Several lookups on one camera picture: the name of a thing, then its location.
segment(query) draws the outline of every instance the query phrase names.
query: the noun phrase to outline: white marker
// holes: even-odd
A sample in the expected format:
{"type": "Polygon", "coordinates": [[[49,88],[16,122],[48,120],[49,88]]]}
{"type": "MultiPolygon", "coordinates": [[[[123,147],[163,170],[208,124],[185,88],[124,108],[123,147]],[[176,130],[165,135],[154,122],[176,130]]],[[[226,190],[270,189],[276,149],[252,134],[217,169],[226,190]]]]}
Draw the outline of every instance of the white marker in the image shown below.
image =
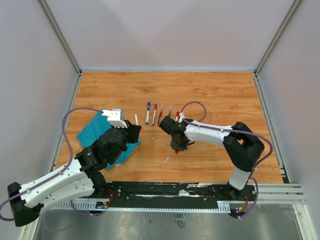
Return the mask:
{"type": "Polygon", "coordinates": [[[146,119],[145,119],[145,124],[149,124],[150,105],[151,105],[151,103],[148,101],[148,106],[146,107],[146,119]]]}
{"type": "Polygon", "coordinates": [[[156,113],[157,113],[157,104],[154,105],[152,126],[154,126],[154,125],[155,125],[155,122],[156,122],[156,113]]]}
{"type": "Polygon", "coordinates": [[[135,118],[135,125],[139,125],[139,123],[138,123],[138,116],[137,116],[137,114],[135,114],[135,115],[134,115],[134,118],[135,118]]]}

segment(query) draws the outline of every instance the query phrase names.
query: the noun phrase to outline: gray wall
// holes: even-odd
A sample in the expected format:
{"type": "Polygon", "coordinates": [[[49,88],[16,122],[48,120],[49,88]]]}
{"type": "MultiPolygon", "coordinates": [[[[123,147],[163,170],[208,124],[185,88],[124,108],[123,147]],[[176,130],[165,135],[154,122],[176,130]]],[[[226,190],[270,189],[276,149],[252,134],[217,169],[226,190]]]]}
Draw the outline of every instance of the gray wall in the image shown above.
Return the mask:
{"type": "Polygon", "coordinates": [[[293,0],[47,0],[84,70],[254,70],[293,0]]]}
{"type": "Polygon", "coordinates": [[[290,177],[320,236],[320,1],[306,0],[260,77],[290,177]]]}
{"type": "MultiPolygon", "coordinates": [[[[36,0],[0,0],[0,202],[49,170],[77,80],[36,0]]],[[[12,218],[10,206],[1,214],[12,218]]],[[[0,221],[1,239],[21,229],[0,221]]]]}

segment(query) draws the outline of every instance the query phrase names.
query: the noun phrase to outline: blue towel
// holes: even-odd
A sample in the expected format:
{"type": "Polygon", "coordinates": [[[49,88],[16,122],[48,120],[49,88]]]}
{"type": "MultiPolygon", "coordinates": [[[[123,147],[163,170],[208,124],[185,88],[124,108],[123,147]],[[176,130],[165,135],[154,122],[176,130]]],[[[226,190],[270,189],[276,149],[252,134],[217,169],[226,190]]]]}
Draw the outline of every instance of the blue towel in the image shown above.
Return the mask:
{"type": "MultiPolygon", "coordinates": [[[[106,130],[111,128],[111,124],[107,121],[106,116],[102,116],[101,113],[97,113],[92,121],[84,127],[84,129],[76,136],[82,147],[86,148],[94,143],[100,135],[104,134],[106,130]]],[[[141,143],[140,139],[137,143],[128,143],[127,151],[123,151],[119,158],[112,165],[108,165],[105,169],[110,169],[114,165],[121,164],[128,159],[131,153],[141,143]]]]}

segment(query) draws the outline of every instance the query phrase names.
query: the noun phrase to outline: metal frame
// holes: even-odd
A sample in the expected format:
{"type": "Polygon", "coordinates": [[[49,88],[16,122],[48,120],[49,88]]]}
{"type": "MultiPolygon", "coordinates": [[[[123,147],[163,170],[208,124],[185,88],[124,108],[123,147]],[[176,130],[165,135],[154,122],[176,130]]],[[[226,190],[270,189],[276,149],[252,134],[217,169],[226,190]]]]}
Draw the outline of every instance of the metal frame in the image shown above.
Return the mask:
{"type": "MultiPolygon", "coordinates": [[[[80,69],[74,55],[72,54],[72,51],[70,50],[70,47],[68,46],[46,0],[37,0],[41,9],[43,10],[49,24],[52,27],[52,30],[54,31],[56,37],[58,38],[59,42],[61,43],[62,48],[64,49],[66,55],[69,57],[70,62],[72,63],[75,71],[78,73],[78,79],[76,82],[76,85],[73,90],[73,95],[70,100],[68,109],[70,110],[75,102],[77,91],[80,85],[80,80],[82,77],[82,70],[80,69]]],[[[271,114],[269,112],[268,103],[265,100],[265,94],[263,91],[262,86],[260,85],[260,79],[259,79],[259,73],[261,72],[262,68],[264,67],[265,63],[267,62],[269,56],[272,54],[273,50],[275,49],[277,43],[279,42],[281,36],[285,32],[286,28],[288,27],[290,21],[294,17],[295,13],[301,6],[302,2],[304,0],[294,0],[290,9],[288,10],[286,16],[284,17],[284,20],[282,21],[281,25],[279,26],[278,30],[276,31],[271,43],[269,44],[267,50],[265,51],[263,57],[261,58],[261,61],[259,62],[256,70],[253,71],[253,78],[256,85],[257,93],[260,99],[260,103],[264,112],[264,116],[266,119],[266,123],[270,132],[270,136],[275,148],[275,153],[277,156],[277,160],[279,163],[279,167],[281,169],[282,176],[288,179],[290,181],[290,176],[286,173],[286,161],[284,160],[283,154],[281,152],[281,144],[277,141],[278,135],[277,131],[274,127],[273,120],[271,117],[271,114]]],[[[57,164],[58,155],[61,150],[61,146],[63,143],[63,136],[61,134],[58,143],[57,143],[57,150],[55,153],[55,156],[53,158],[52,167],[50,168],[50,171],[54,170],[57,164]]],[[[212,183],[199,183],[199,185],[206,185],[206,184],[212,184],[212,183]]],[[[301,231],[301,234],[303,236],[303,239],[317,239],[315,229],[313,227],[307,206],[306,201],[304,199],[304,196],[302,194],[302,190],[300,188],[299,184],[291,184],[291,183],[260,183],[259,186],[259,198],[258,198],[258,204],[292,204],[294,207],[294,211],[296,213],[298,225],[301,231]]],[[[227,201],[219,201],[220,204],[234,204],[236,202],[227,202],[227,201]]],[[[31,224],[24,226],[22,228],[21,234],[19,239],[25,240],[25,239],[32,239],[36,226],[38,224],[38,220],[32,222],[31,224]]]]}

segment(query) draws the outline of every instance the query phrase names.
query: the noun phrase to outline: wood grain surface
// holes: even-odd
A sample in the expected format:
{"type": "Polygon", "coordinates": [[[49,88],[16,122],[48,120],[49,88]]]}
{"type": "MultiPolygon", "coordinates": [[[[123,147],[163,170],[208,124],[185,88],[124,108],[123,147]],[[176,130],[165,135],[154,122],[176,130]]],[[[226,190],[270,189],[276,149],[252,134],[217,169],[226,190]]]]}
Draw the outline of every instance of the wood grain surface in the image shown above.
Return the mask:
{"type": "MultiPolygon", "coordinates": [[[[142,144],[125,163],[101,171],[107,181],[227,182],[234,166],[224,148],[196,142],[188,150],[175,154],[170,148],[171,137],[159,127],[145,124],[147,102],[151,102],[152,121],[153,104],[158,105],[158,120],[162,104],[164,115],[173,106],[174,118],[190,101],[200,101],[206,106],[203,123],[224,126],[244,122],[253,132],[270,139],[255,83],[248,72],[85,72],[74,107],[122,108],[125,119],[133,124],[135,114],[138,116],[142,144]]],[[[198,120],[204,111],[192,104],[184,113],[198,120]]],[[[71,114],[67,136],[73,155],[82,150],[76,135],[95,114],[90,110],[71,114]]],[[[263,154],[269,151],[265,145],[263,154]]],[[[64,142],[57,166],[66,163],[69,156],[64,142]]],[[[258,167],[254,176],[259,183],[283,182],[275,154],[258,167]]]]}

